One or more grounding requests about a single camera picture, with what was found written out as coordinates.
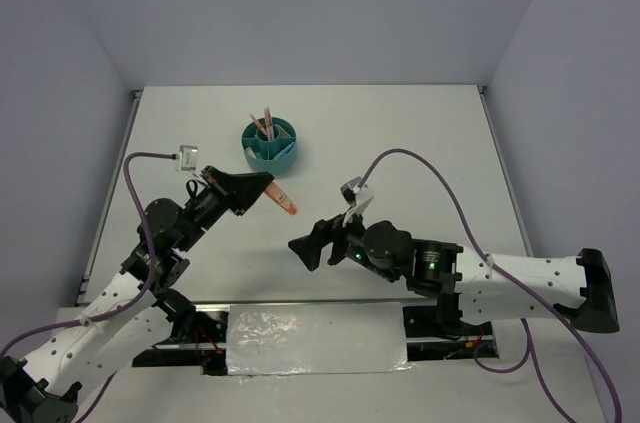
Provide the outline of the orange highlighter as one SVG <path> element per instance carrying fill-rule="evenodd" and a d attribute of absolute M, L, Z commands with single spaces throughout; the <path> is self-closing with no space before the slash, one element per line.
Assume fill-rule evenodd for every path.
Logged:
<path fill-rule="evenodd" d="M 264 193 L 280 208 L 282 208 L 289 215 L 296 215 L 298 208 L 293 200 L 277 185 L 275 181 L 272 181 Z"/>

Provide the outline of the red slim pen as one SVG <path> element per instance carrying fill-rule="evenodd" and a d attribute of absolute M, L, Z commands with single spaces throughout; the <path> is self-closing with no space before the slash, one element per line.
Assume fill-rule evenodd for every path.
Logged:
<path fill-rule="evenodd" d="M 256 118 L 252 113 L 250 113 L 249 116 L 252 119 L 253 123 L 256 125 L 257 129 L 268 138 L 267 130 L 265 129 L 264 125 L 259 121 L 259 119 Z"/>

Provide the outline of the orange slim pen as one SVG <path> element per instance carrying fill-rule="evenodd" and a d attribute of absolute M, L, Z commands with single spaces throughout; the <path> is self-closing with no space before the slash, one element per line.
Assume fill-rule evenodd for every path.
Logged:
<path fill-rule="evenodd" d="M 272 124 L 271 124 L 271 115 L 270 115 L 270 110 L 269 108 L 265 108 L 264 112 L 263 112 L 263 119 L 264 119 L 264 127 L 267 130 L 268 133 L 268 141 L 271 141 L 273 139 L 273 135 L 272 135 Z"/>

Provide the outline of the blue highlighter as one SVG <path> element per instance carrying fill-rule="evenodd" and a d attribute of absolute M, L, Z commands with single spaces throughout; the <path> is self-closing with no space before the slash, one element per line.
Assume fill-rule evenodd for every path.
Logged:
<path fill-rule="evenodd" d="M 289 153 L 295 146 L 295 142 L 292 141 L 291 143 L 289 143 L 286 147 L 284 147 L 282 150 L 280 150 L 274 157 L 274 160 L 280 159 L 282 157 L 284 157 L 287 153 Z"/>

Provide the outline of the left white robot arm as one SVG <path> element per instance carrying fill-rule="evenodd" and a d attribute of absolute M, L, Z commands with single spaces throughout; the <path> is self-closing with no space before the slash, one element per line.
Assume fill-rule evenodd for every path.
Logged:
<path fill-rule="evenodd" d="M 184 205 L 169 198 L 143 212 L 140 241 L 93 302 L 24 357 L 1 358 L 1 408 L 15 422 L 71 422 L 80 405 L 136 356 L 168 338 L 189 339 L 194 304 L 173 289 L 184 253 L 226 212 L 241 216 L 273 182 L 268 172 L 203 169 L 203 188 Z"/>

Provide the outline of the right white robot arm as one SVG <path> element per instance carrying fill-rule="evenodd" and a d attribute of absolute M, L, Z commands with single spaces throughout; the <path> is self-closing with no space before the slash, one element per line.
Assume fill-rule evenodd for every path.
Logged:
<path fill-rule="evenodd" d="M 409 291 L 434 300 L 436 326 L 446 334 L 466 325 L 555 315 L 582 332 L 620 329 L 611 273 L 595 249 L 563 258 L 481 258 L 468 246 L 415 239 L 386 220 L 365 226 L 360 216 L 320 220 L 288 246 L 310 271 L 329 246 L 332 266 L 350 259 L 388 282 L 404 280 Z"/>

